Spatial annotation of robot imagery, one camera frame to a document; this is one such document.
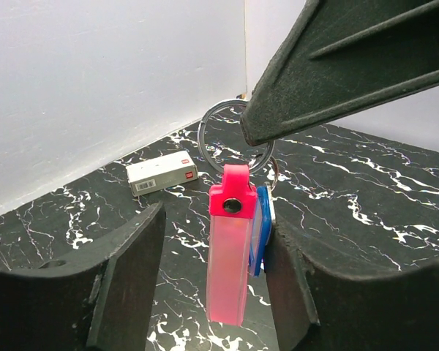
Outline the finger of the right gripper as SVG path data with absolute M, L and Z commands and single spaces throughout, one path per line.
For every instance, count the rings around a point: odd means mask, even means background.
M 439 86 L 439 1 L 308 1 L 241 116 L 258 146 Z

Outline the blue key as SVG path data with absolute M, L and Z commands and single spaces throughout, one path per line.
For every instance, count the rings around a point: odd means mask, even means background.
M 249 247 L 249 274 L 259 276 L 265 248 L 276 227 L 276 214 L 272 200 L 272 187 L 265 182 L 257 188 L 258 201 L 252 224 L 252 237 Z

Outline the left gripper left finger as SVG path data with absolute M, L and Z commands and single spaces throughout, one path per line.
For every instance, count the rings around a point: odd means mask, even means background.
M 156 203 L 38 268 L 0 271 L 0 350 L 143 350 L 165 226 Z

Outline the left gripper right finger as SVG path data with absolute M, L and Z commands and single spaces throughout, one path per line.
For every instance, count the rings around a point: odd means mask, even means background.
M 439 258 L 392 271 L 279 217 L 265 273 L 281 350 L 439 350 Z

